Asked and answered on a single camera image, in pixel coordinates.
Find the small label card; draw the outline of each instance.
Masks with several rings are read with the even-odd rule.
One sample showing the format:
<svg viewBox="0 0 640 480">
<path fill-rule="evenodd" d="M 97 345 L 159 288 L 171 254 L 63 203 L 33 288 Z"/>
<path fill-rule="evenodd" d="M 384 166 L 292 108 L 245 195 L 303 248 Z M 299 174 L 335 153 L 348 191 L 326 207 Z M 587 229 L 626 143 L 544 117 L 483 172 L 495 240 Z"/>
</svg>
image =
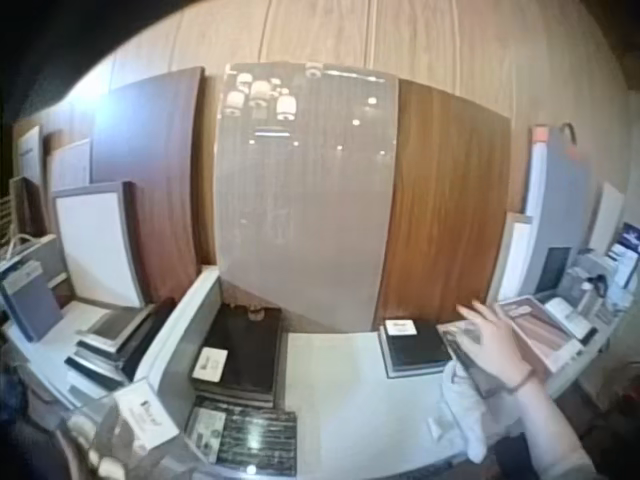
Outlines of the small label card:
<svg viewBox="0 0 640 480">
<path fill-rule="evenodd" d="M 385 320 L 387 334 L 391 336 L 417 335 L 413 320 Z"/>
<path fill-rule="evenodd" d="M 134 383 L 114 393 L 114 398 L 120 415 L 147 451 L 180 433 L 147 382 Z"/>
<path fill-rule="evenodd" d="M 219 382 L 228 353 L 227 350 L 219 348 L 203 348 L 191 377 L 208 382 Z"/>
</svg>

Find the bracelet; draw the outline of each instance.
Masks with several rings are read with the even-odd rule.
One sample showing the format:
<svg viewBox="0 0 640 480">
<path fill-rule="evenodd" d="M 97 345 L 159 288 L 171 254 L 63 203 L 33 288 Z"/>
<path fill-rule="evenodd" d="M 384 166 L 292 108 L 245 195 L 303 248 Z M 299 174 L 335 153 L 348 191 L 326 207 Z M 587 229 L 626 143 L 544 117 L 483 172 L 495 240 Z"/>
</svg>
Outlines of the bracelet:
<svg viewBox="0 0 640 480">
<path fill-rule="evenodd" d="M 522 387 L 524 387 L 529 382 L 529 380 L 531 380 L 534 377 L 535 374 L 536 374 L 535 370 L 529 367 L 529 371 L 527 372 L 527 374 L 524 376 L 522 380 L 516 383 L 516 385 L 513 387 L 506 387 L 505 390 L 513 395 Z"/>
</svg>

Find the hand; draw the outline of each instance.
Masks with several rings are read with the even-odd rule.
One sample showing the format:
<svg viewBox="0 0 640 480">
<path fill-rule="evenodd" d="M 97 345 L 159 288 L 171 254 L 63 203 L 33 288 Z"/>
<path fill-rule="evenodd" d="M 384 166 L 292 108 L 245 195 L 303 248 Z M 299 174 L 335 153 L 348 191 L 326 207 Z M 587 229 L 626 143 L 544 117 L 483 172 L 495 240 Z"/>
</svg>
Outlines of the hand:
<svg viewBox="0 0 640 480">
<path fill-rule="evenodd" d="M 520 355 L 509 320 L 499 307 L 493 312 L 475 300 L 473 306 L 475 310 L 460 305 L 456 308 L 476 326 L 480 332 L 480 343 L 465 334 L 459 334 L 457 340 L 460 347 L 480 368 L 498 377 L 507 387 L 514 387 L 529 373 L 531 367 Z"/>
</svg>

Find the wooden wall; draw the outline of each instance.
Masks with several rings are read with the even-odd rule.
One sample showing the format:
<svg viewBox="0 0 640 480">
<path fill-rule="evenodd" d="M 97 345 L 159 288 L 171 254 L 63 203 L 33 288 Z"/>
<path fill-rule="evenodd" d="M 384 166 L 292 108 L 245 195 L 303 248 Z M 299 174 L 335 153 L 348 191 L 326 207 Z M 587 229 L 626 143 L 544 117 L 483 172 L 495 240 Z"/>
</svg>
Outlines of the wooden wall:
<svg viewBox="0 0 640 480">
<path fill-rule="evenodd" d="M 595 181 L 627 190 L 627 89 L 579 0 L 208 0 L 140 32 L 66 99 L 16 124 L 44 128 L 45 153 L 91 134 L 95 100 L 170 70 L 206 69 L 197 145 L 201 260 L 215 261 L 213 132 L 226 63 L 321 61 L 382 70 L 466 97 L 511 121 L 509 208 L 519 210 L 528 127 L 572 121 Z"/>
</svg>

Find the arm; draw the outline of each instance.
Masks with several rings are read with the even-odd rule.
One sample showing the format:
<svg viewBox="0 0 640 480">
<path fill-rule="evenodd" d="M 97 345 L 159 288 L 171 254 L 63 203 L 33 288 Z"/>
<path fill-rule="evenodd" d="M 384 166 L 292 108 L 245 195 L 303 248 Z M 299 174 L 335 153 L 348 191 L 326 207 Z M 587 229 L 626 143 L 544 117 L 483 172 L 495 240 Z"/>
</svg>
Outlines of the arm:
<svg viewBox="0 0 640 480">
<path fill-rule="evenodd" d="M 458 307 L 458 311 L 476 325 L 481 343 L 461 335 L 458 339 L 461 348 L 507 387 L 520 385 L 531 367 L 520 355 L 511 323 L 500 310 L 494 313 L 478 302 L 474 302 L 474 307 L 475 310 Z M 591 460 L 569 422 L 535 377 L 522 384 L 514 397 L 520 409 L 533 465 L 541 477 L 560 474 L 578 465 L 586 465 L 593 471 Z"/>
</svg>

